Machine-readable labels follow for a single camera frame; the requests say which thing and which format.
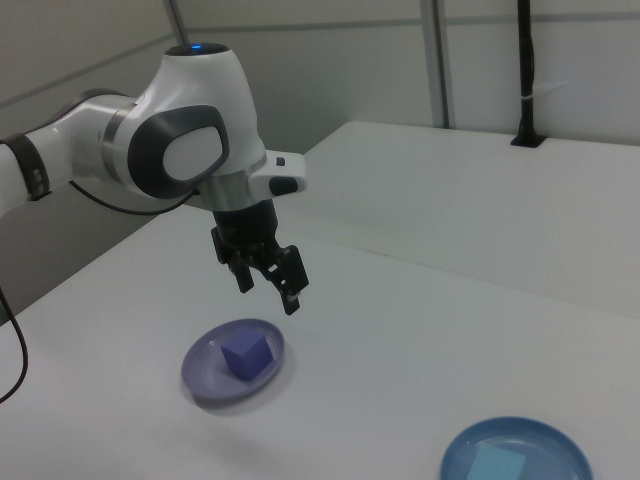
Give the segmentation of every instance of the cube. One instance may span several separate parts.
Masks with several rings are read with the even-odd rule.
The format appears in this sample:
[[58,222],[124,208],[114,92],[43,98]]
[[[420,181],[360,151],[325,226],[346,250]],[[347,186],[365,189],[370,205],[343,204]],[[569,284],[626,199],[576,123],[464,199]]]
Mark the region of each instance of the cube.
[[467,480],[524,480],[527,457],[492,445],[482,445]]
[[247,381],[256,378],[273,361],[267,338],[250,327],[236,330],[220,349],[231,373]]

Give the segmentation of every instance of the black stand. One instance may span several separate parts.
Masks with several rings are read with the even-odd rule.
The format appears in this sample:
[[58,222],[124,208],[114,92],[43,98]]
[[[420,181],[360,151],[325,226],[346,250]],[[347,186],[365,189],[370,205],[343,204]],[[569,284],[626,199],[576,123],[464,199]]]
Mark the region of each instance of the black stand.
[[547,137],[538,135],[533,127],[533,77],[535,58],[531,38],[531,5],[529,0],[518,0],[518,31],[520,36],[520,95],[522,117],[518,135],[511,141],[517,147],[537,148]]

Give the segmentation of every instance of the blue plate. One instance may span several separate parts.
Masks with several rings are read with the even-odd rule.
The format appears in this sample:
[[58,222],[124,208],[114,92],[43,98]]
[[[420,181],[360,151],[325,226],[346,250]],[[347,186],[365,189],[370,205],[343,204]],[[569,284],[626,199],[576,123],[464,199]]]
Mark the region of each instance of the blue plate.
[[[220,344],[241,327],[260,331],[266,339],[273,360],[256,378],[246,381],[229,371]],[[284,360],[284,337],[278,327],[246,318],[220,325],[204,334],[189,349],[182,361],[182,381],[196,397],[229,401],[252,394],[263,387],[278,372]]]
[[520,417],[485,420],[458,435],[444,454],[440,480],[466,480],[482,445],[525,455],[527,480],[593,480],[589,462],[569,437]]

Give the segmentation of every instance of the purple plate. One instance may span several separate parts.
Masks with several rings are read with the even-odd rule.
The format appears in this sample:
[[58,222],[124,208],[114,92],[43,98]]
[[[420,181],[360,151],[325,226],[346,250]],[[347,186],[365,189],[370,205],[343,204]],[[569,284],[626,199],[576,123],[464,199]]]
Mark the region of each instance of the purple plate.
[[[229,371],[220,349],[220,345],[241,327],[262,333],[273,355],[273,361],[251,381],[238,378]],[[235,400],[263,387],[278,372],[283,360],[284,337],[278,327],[253,318],[234,320],[205,333],[193,344],[182,361],[182,381],[196,397]]]

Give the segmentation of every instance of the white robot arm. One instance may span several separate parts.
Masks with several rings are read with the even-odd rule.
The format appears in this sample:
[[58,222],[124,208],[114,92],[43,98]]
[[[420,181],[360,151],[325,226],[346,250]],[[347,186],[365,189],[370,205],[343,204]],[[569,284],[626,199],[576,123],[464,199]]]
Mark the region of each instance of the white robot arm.
[[78,177],[155,198],[194,190],[214,215],[218,260],[244,293],[249,267],[280,291],[287,314],[308,285],[295,246],[275,240],[274,197],[306,188],[304,158],[266,151],[244,72],[224,45],[165,52],[137,99],[90,91],[46,125],[0,140],[0,216]]

